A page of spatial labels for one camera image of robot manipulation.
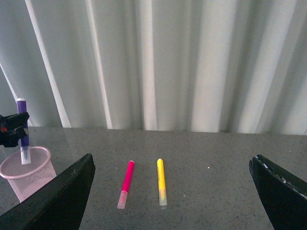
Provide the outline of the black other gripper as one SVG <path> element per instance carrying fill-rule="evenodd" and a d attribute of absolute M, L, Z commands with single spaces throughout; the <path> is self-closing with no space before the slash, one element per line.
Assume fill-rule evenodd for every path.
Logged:
<path fill-rule="evenodd" d="M 18 146 L 20 139 L 28 136 L 27 112 L 10 116 L 0 116 L 0 144 L 6 148 Z"/>

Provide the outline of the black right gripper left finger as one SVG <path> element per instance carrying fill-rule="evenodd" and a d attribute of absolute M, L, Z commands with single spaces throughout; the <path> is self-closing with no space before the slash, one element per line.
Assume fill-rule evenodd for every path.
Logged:
<path fill-rule="evenodd" d="M 90 153 L 0 217 L 2 230 L 77 230 L 95 174 Z"/>

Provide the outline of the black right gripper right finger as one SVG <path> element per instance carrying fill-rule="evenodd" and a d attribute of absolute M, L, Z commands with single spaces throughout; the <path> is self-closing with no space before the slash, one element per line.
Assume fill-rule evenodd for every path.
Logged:
<path fill-rule="evenodd" d="M 249 171 L 275 230 L 307 228 L 307 183 L 262 155 L 249 161 Z"/>

